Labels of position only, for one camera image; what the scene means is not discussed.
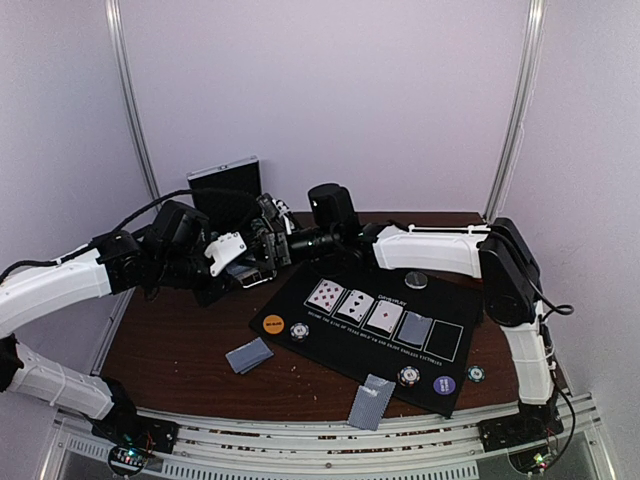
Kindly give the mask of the blue playing card deck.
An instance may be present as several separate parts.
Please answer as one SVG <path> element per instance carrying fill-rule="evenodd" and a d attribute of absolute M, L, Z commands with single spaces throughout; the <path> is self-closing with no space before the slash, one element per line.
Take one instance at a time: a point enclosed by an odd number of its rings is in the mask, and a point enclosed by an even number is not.
<path fill-rule="evenodd" d="M 241 284 L 252 284 L 261 279 L 260 271 L 252 266 L 232 263 L 226 267 L 226 272 Z"/>

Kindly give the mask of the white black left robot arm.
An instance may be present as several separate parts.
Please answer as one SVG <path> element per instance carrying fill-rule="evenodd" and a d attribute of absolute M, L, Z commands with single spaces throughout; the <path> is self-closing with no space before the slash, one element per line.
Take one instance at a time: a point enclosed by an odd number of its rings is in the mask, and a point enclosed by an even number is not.
<path fill-rule="evenodd" d="M 228 287 L 226 267 L 246 251 L 237 233 L 224 234 L 183 252 L 146 251 L 127 232 L 104 235 L 52 261 L 31 263 L 1 278 L 1 389 L 29 395 L 84 415 L 116 444 L 133 445 L 150 429 L 124 387 L 66 366 L 18 339 L 18 334 L 66 315 L 79 316 L 135 288 L 190 290 L 209 305 Z"/>

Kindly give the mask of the blue white chip stack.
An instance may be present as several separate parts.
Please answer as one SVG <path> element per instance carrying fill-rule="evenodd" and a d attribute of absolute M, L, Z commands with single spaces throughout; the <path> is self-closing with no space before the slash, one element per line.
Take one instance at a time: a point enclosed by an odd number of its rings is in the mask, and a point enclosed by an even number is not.
<path fill-rule="evenodd" d="M 310 327 L 302 322 L 293 324 L 290 327 L 290 337 L 294 342 L 303 342 L 310 335 Z"/>

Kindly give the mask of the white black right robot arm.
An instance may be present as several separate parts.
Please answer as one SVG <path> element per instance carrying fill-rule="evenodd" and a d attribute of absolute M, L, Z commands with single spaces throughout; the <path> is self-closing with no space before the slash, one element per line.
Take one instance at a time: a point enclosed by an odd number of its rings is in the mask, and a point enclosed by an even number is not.
<path fill-rule="evenodd" d="M 396 398 L 450 416 L 475 327 L 494 321 L 516 371 L 518 410 L 488 421 L 491 445 L 563 426 L 539 268 L 512 221 L 417 227 L 324 220 L 287 242 L 297 269 L 251 320 L 264 338 Z"/>

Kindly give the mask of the purple small blind button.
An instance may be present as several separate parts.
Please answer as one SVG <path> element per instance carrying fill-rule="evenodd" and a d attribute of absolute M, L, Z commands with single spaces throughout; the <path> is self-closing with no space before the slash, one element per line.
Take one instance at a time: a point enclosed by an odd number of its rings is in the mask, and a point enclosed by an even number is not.
<path fill-rule="evenodd" d="M 457 390 L 457 384 L 455 379 L 448 375 L 442 375 L 437 377 L 433 381 L 432 387 L 434 392 L 440 396 L 452 395 Z"/>

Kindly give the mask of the poker chip stack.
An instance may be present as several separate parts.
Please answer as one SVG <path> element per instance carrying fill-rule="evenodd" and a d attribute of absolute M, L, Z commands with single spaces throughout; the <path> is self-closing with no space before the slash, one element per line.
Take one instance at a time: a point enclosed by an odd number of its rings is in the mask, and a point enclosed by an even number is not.
<path fill-rule="evenodd" d="M 416 386 L 421 380 L 421 373 L 417 367 L 405 366 L 397 373 L 398 383 L 405 388 Z"/>

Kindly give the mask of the single green poker chip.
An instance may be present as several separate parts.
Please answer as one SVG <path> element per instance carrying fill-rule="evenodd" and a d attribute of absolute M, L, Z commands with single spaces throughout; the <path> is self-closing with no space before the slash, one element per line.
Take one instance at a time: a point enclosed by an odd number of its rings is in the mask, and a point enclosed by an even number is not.
<path fill-rule="evenodd" d="M 470 381 L 474 382 L 474 383 L 480 383 L 483 382 L 486 378 L 486 373 L 485 370 L 478 366 L 478 365 L 473 365 L 470 366 L 467 370 L 467 377 Z"/>

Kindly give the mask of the orange big blind button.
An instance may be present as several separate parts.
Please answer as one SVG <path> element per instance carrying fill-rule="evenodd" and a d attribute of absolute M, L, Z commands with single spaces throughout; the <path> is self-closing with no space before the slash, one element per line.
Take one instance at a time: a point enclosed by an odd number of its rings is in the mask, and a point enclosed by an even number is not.
<path fill-rule="evenodd" d="M 279 315 L 267 315 L 262 322 L 265 333 L 269 335 L 278 335 L 285 330 L 285 321 Z"/>

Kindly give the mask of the black white dealer button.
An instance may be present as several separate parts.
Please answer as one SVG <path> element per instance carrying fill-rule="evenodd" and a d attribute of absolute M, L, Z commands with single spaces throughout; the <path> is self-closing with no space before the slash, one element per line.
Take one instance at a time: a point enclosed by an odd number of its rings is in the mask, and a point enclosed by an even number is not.
<path fill-rule="evenodd" d="M 411 289 L 422 290 L 427 287 L 429 277 L 422 271 L 409 271 L 404 277 L 405 285 Z"/>

